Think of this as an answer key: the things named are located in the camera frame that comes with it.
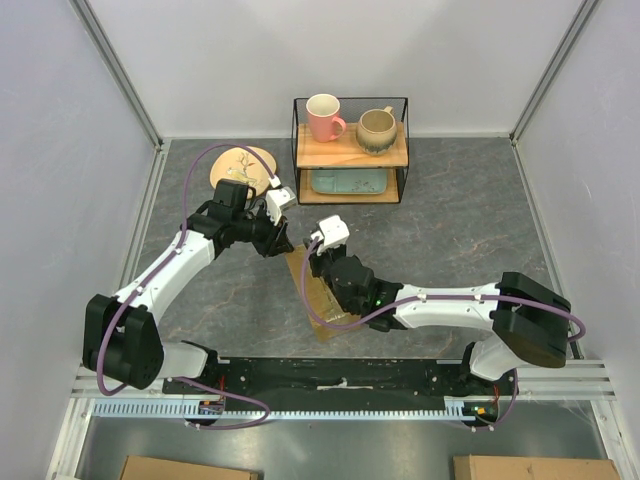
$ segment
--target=light blue tray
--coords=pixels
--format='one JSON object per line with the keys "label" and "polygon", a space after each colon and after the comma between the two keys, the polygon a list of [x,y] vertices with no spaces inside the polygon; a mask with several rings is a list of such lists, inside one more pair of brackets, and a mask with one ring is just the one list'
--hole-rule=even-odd
{"label": "light blue tray", "polygon": [[387,189],[384,168],[312,170],[311,188],[325,194],[377,194]]}

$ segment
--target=white panel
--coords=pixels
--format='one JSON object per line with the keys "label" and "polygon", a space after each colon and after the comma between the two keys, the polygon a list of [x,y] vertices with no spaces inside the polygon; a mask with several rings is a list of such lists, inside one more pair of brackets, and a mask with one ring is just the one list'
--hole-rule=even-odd
{"label": "white panel", "polygon": [[92,0],[165,136],[289,135],[292,99],[406,95],[414,134],[508,132],[580,0]]}
{"label": "white panel", "polygon": [[526,130],[563,288],[640,445],[640,3],[601,2]]}
{"label": "white panel", "polygon": [[0,464],[36,479],[84,307],[116,287],[153,150],[68,2],[0,10]]}

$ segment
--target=cup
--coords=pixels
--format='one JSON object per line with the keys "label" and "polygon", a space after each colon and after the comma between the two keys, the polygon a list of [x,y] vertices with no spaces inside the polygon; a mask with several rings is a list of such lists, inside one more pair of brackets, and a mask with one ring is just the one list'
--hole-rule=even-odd
{"label": "cup", "polygon": [[[330,142],[347,130],[347,124],[340,118],[340,101],[333,95],[320,93],[307,100],[307,116],[311,136],[317,142]],[[336,124],[340,133],[335,133]]]}
{"label": "cup", "polygon": [[398,125],[393,108],[368,110],[362,114],[356,127],[356,140],[369,155],[382,155],[395,143]]}

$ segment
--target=shelf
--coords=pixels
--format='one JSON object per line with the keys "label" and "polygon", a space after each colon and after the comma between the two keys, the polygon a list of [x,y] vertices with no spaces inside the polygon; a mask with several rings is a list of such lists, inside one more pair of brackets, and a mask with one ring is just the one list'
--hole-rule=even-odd
{"label": "shelf", "polygon": [[398,203],[398,182],[396,171],[387,171],[387,189],[377,194],[326,194],[318,193],[311,187],[311,171],[300,171],[300,195],[298,201],[305,203]]}
{"label": "shelf", "polygon": [[368,155],[356,141],[355,123],[347,124],[347,131],[332,142],[316,142],[306,123],[298,126],[298,168],[372,168],[406,167],[409,165],[404,124],[398,122],[398,138],[391,149],[380,156]]}

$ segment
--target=pink mug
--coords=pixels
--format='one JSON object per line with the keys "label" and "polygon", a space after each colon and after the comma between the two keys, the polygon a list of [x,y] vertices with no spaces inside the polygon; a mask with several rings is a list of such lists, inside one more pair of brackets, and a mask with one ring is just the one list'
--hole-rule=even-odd
{"label": "pink mug", "polygon": [[[333,95],[319,93],[307,100],[307,116],[311,136],[317,142],[330,142],[347,130],[347,124],[340,118],[340,101]],[[336,123],[341,128],[337,134]]]}

